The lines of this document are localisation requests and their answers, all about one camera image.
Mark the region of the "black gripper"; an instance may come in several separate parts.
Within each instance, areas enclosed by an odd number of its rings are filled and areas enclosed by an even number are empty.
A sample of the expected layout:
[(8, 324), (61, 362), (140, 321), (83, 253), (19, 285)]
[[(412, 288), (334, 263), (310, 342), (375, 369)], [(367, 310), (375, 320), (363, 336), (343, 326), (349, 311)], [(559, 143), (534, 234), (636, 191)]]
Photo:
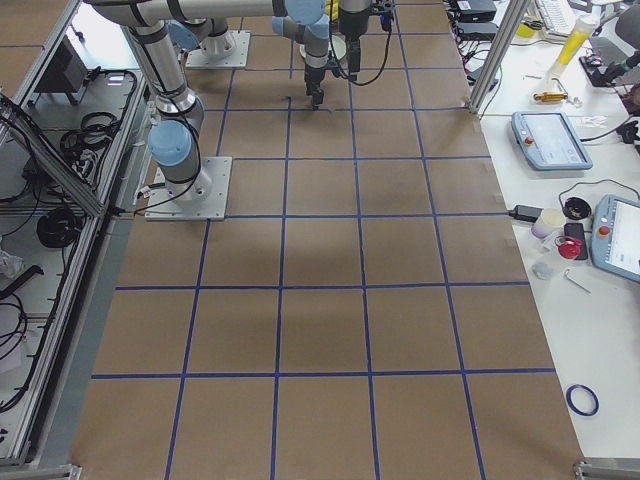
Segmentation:
[(390, 33), (394, 21), (393, 1), (344, 0), (339, 2), (339, 31), (346, 42), (347, 72), (351, 83), (361, 74), (360, 38), (368, 31), (369, 19), (380, 18), (382, 29)]
[(324, 90), (321, 86), (325, 78), (325, 68), (306, 67), (304, 72), (304, 81), (306, 87), (306, 95), (311, 98), (312, 109), (317, 109), (324, 102)]

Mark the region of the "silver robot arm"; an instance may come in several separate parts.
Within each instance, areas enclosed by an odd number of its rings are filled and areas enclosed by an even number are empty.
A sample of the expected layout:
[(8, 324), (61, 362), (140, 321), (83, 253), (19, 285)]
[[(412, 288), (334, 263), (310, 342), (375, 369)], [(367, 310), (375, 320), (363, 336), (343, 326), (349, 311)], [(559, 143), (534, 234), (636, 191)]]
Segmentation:
[(176, 25), (205, 40), (229, 37), (228, 19), (269, 17), (273, 31), (303, 45), (304, 82), (313, 109), (324, 101), (326, 72), (352, 84), (361, 67), (361, 37), (373, 16), (392, 30), (390, 1), (93, 1), (91, 7), (119, 25), (127, 36), (144, 78), (155, 95), (160, 116), (148, 136), (148, 147), (164, 176), (170, 202), (189, 205), (204, 200), (213, 188), (200, 153), (204, 106), (189, 87), (170, 27)]
[[(250, 33), (232, 30), (225, 18), (169, 20), (169, 35), (181, 64), (191, 69), (231, 69), (247, 64)], [(274, 17), (275, 34), (290, 39), (304, 50), (304, 82), (306, 95), (313, 109), (324, 102), (321, 86), (329, 57), (330, 21), (324, 14), (311, 25), (302, 25), (292, 18)]]

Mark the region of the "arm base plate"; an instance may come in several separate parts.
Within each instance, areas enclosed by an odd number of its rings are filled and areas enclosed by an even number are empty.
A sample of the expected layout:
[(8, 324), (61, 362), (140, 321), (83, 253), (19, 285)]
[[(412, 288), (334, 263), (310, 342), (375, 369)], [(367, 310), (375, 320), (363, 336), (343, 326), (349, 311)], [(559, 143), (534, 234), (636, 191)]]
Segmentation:
[(208, 36), (200, 48), (191, 51), (187, 69), (217, 70), (245, 68), (251, 33), (247, 30), (227, 30), (218, 36)]
[(154, 189), (149, 196), (151, 207), (144, 211), (149, 221), (198, 221), (225, 218), (233, 159), (231, 157), (203, 157), (195, 184), (187, 193), (178, 196), (189, 186), (167, 183), (159, 167), (154, 181), (165, 186)]

